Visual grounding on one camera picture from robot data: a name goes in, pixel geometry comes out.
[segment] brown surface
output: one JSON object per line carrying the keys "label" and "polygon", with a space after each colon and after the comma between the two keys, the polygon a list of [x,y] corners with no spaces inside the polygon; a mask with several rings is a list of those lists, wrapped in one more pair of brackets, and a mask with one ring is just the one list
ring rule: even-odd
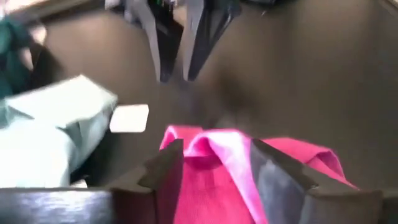
{"label": "brown surface", "polygon": [[143,30],[110,12],[48,25],[53,57],[34,85],[84,73],[124,104],[149,104],[147,129],[110,134],[85,167],[104,184],[158,150],[169,124],[235,126],[333,148],[360,187],[398,187],[398,17],[374,0],[243,7],[195,83],[155,81]]}

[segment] folded cloth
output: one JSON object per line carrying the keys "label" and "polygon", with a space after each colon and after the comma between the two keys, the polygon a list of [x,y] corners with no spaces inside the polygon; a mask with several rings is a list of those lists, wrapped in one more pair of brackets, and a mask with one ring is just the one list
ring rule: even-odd
{"label": "folded cloth", "polygon": [[25,90],[29,69],[18,50],[32,42],[29,31],[8,17],[0,21],[0,99]]}
{"label": "folded cloth", "polygon": [[0,187],[69,187],[117,96],[84,76],[0,101]]}
{"label": "folded cloth", "polygon": [[[174,139],[184,139],[183,178],[174,223],[267,223],[251,174],[251,138],[233,129],[169,126],[160,148]],[[263,141],[351,185],[330,149],[290,138]]]}

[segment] pink fabric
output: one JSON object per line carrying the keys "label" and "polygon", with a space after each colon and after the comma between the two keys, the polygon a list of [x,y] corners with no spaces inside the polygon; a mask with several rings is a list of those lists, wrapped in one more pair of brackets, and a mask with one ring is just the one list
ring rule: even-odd
{"label": "pink fabric", "polygon": [[[251,174],[251,138],[234,129],[169,126],[160,148],[174,139],[184,139],[182,188],[174,223],[267,223]],[[289,138],[263,141],[352,186],[331,150]]]}

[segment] light blue cloth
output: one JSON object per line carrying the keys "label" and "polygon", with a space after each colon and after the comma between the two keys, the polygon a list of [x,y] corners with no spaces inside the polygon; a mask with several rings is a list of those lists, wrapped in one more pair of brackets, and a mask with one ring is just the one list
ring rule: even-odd
{"label": "light blue cloth", "polygon": [[0,187],[68,187],[116,103],[82,75],[0,101]]}

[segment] teal fabric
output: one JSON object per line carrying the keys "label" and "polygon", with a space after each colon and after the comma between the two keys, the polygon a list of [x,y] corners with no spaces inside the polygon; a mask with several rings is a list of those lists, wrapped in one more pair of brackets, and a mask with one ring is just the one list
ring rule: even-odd
{"label": "teal fabric", "polygon": [[24,26],[7,17],[0,21],[0,99],[25,90],[29,69],[21,62],[18,50],[31,41]]}
{"label": "teal fabric", "polygon": [[0,187],[68,187],[117,96],[84,76],[0,101]]}

